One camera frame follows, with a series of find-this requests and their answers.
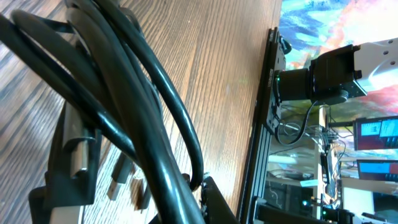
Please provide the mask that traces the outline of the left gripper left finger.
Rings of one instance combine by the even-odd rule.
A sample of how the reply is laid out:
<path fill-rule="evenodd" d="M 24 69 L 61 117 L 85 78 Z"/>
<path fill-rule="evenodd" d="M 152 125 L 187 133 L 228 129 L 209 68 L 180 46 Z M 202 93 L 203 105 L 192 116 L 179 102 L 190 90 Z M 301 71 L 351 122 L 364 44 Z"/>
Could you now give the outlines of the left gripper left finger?
<path fill-rule="evenodd" d="M 101 131 L 65 103 L 50 147 L 45 185 L 29 193 L 32 222 L 83 223 L 95 202 Z"/>

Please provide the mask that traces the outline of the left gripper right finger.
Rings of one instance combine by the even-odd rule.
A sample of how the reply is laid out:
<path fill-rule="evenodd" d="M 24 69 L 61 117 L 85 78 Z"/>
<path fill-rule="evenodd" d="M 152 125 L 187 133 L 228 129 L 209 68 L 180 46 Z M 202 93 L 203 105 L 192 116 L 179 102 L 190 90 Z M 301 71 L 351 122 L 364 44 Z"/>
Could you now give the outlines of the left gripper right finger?
<path fill-rule="evenodd" d="M 201 213 L 206 224 L 239 224 L 212 177 L 201 183 Z"/>

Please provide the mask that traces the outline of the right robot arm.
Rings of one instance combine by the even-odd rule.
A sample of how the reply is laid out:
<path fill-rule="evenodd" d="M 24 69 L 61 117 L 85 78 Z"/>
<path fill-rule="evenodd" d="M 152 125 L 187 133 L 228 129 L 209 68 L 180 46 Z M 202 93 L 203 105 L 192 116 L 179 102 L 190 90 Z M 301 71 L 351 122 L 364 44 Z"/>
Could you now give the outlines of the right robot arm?
<path fill-rule="evenodd" d="M 397 39 L 347 45 L 310 62 L 308 68 L 277 72 L 279 102 L 310 100 L 336 105 L 397 85 Z"/>

